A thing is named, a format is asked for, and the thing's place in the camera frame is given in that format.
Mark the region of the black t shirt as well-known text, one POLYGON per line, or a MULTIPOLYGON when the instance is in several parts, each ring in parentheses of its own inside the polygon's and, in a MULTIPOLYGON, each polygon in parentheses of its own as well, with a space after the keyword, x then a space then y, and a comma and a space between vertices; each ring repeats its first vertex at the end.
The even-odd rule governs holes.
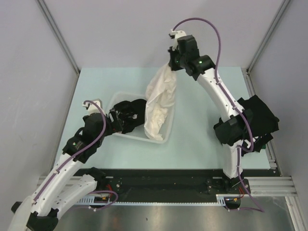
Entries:
POLYGON ((145 99, 121 101, 113 106, 118 118, 122 121, 122 134, 132 132, 136 127, 145 123, 145 99))

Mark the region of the white plastic laundry basket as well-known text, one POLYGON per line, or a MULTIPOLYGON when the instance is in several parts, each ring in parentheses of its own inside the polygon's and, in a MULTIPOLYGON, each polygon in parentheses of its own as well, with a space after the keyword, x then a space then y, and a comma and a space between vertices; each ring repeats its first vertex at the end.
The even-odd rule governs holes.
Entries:
MULTIPOLYGON (((133 101, 133 100, 136 100, 136 99, 145 99, 145 95, 144 94, 131 93, 131 92, 118 91, 112 96, 106 110, 109 112, 115 104, 117 104, 121 101, 125 101, 125 100, 133 101)), ((122 137, 122 138, 128 138, 128 139, 133 139, 133 140, 138 140, 138 141, 156 143, 156 144, 163 144, 168 140, 169 135, 171 133, 173 119, 174 119, 174 113, 175 113, 175 106, 172 106, 168 110, 168 115, 165 119, 165 122, 160 128, 160 134, 162 135, 162 138, 163 138, 162 141, 149 139, 144 132, 143 125, 136 127, 130 133, 127 133, 127 134, 114 133, 114 136, 119 136, 119 137, 122 137)))

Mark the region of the white t shirt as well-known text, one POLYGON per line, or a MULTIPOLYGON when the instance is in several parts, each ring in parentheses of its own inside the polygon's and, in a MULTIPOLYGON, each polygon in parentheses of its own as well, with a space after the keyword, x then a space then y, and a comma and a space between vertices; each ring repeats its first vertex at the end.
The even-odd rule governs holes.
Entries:
POLYGON ((146 88, 144 131, 151 140, 163 140, 160 129, 175 104, 176 86, 176 72, 171 70, 169 64, 165 64, 159 68, 146 88))

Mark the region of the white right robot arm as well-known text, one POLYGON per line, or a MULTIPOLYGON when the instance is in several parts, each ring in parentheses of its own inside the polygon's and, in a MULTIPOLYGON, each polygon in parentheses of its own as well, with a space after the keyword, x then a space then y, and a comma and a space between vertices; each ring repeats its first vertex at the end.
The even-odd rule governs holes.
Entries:
POLYGON ((174 40, 168 49, 171 70, 184 69, 204 88, 220 113, 221 122, 214 130, 226 156, 223 173, 227 178, 223 179, 222 188, 227 193, 233 193, 239 188, 237 178, 243 171, 239 147, 245 135, 252 135, 249 127, 252 112, 245 110, 231 95, 218 74, 218 64, 208 55, 200 55, 194 36, 182 30, 172 31, 169 36, 174 40))

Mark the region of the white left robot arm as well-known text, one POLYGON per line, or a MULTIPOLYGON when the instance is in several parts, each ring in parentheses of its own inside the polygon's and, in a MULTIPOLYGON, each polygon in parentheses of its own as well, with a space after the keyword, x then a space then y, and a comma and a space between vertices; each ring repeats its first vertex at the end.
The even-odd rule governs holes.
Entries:
POLYGON ((122 131, 122 121, 114 110, 102 110, 83 117, 85 125, 70 138, 58 163, 36 191, 22 202, 15 202, 10 231, 52 231, 62 216, 88 194, 100 194, 104 209, 118 200, 108 185, 106 174, 92 167, 73 186, 64 189, 72 176, 96 153, 104 137, 122 131))

